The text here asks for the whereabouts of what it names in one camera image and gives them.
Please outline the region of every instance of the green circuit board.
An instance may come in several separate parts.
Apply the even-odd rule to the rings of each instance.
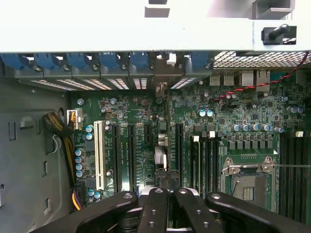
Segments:
[[[158,145],[159,122],[166,121],[169,169],[179,172],[183,187],[196,188],[202,197],[209,191],[226,192],[286,215],[287,210],[280,204],[284,198],[280,192],[287,187],[284,171],[279,167],[264,173],[254,166],[231,175],[223,175],[223,170],[228,159],[235,165],[261,164],[267,157],[272,158],[274,164],[285,162],[280,158],[285,155],[290,157],[290,153],[282,149],[282,143],[292,139],[284,139],[283,135],[311,129],[305,101],[305,97],[310,96],[308,87],[277,84],[270,86],[268,96],[250,90],[234,93],[234,98],[229,100],[223,96],[217,101],[214,99],[226,94],[232,87],[210,86],[209,81],[204,80],[186,90],[169,90],[167,99],[163,101],[157,101],[154,91],[74,92],[71,94],[73,108],[82,109],[84,117],[82,130],[76,130],[74,134],[75,148],[86,149],[86,144],[89,144],[86,142],[86,126],[97,120],[110,120],[111,126],[118,128],[115,131],[109,129],[104,134],[105,170],[112,170],[114,175],[106,177],[106,188],[101,190],[102,198],[122,190],[139,192],[145,187],[156,186],[155,146]],[[82,106],[77,104],[78,99],[84,100]],[[293,106],[302,107],[304,112],[290,113],[288,108]],[[106,107],[107,112],[102,113],[102,107]],[[205,112],[204,116],[200,115],[200,111]],[[261,129],[264,124],[270,127],[268,131]],[[243,131],[239,128],[235,131],[234,125],[259,125],[260,129]],[[285,132],[275,132],[276,127],[283,128]],[[131,136],[135,138],[134,164],[129,156]],[[114,144],[115,137],[119,142]],[[310,151],[301,155],[301,158],[306,157],[306,164],[311,161]],[[117,168],[116,156],[119,157]],[[84,174],[78,179],[86,181],[86,185],[90,181],[94,183],[93,150],[86,149],[84,163]],[[310,206],[311,173],[308,169],[301,172],[306,174],[306,202]],[[135,181],[131,180],[131,174],[134,174]],[[305,211],[305,222],[310,223],[310,209]]]

